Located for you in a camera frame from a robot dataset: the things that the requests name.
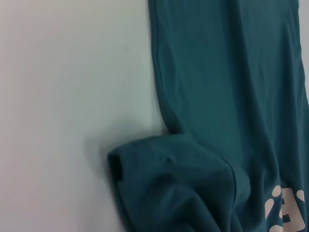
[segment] white surface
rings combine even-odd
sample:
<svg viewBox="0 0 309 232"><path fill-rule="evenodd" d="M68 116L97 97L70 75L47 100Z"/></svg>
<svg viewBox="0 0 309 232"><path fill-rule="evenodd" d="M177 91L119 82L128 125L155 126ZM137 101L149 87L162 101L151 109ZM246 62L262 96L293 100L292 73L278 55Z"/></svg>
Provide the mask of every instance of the white surface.
<svg viewBox="0 0 309 232"><path fill-rule="evenodd" d="M0 1L1 232L123 231L98 150L162 125L146 0Z"/></svg>

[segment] white logo print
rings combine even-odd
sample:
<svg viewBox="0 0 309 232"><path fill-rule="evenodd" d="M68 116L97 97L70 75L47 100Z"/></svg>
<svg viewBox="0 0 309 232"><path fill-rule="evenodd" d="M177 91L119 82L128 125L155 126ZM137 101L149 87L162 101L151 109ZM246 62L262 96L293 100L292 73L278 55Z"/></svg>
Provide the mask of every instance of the white logo print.
<svg viewBox="0 0 309 232"><path fill-rule="evenodd" d="M291 188L281 189L280 185L277 185L272 191L272 196L274 198L279 197L281 191L284 203L281 206L279 217L282 218L282 216L288 215L290 221L285 222L283 224L283 227L279 225L271 227L269 232L298 232L303 230L305 228L305 223L299 211L298 205L296 203L293 190ZM296 195L300 200L305 202L305 194L303 190L298 191ZM273 206L274 206L274 200L272 198L268 199L265 203L266 219Z"/></svg>

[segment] white background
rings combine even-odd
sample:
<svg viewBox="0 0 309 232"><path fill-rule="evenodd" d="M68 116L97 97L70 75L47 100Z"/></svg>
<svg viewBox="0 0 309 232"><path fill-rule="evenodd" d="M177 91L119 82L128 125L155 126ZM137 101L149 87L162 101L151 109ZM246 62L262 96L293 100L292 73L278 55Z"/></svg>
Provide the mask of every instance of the white background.
<svg viewBox="0 0 309 232"><path fill-rule="evenodd" d="M124 231L103 160L162 130L146 0L0 0L1 232Z"/></svg>

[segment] white wall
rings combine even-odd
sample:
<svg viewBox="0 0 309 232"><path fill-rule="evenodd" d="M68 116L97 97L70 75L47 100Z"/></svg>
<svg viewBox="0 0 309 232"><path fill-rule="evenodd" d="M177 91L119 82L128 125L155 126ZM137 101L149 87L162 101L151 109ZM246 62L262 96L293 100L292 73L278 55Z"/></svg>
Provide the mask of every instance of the white wall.
<svg viewBox="0 0 309 232"><path fill-rule="evenodd" d="M123 231L98 150L161 133L153 81L146 0L1 0L0 231Z"/></svg>

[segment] teal fabric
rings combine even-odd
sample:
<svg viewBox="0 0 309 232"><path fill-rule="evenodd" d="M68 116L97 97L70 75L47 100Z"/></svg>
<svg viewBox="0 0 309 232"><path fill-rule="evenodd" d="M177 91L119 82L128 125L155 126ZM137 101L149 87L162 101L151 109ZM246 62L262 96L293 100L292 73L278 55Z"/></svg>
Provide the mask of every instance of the teal fabric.
<svg viewBox="0 0 309 232"><path fill-rule="evenodd" d="M156 88L171 135L109 154L129 231L307 231L298 7L149 0Z"/></svg>

